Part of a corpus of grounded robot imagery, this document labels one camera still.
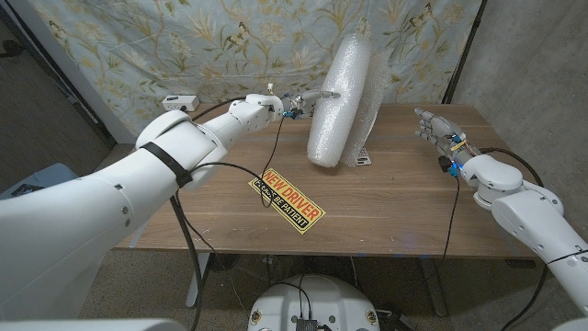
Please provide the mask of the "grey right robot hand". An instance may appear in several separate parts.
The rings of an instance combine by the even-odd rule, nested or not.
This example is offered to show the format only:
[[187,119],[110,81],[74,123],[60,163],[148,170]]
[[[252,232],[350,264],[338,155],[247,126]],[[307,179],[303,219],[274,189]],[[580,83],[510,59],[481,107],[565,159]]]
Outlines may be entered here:
[[441,155],[459,166],[476,155],[467,146],[466,135],[456,123],[421,108],[416,108],[414,113],[420,119],[420,129],[415,135],[434,145]]

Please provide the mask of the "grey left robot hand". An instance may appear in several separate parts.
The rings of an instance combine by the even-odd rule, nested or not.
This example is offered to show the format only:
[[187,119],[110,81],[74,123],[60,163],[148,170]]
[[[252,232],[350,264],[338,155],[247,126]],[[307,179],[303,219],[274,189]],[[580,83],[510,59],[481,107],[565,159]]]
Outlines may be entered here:
[[339,98],[340,93],[328,90],[313,89],[296,96],[282,99],[283,116],[293,120],[306,119],[313,116],[316,103],[321,98]]

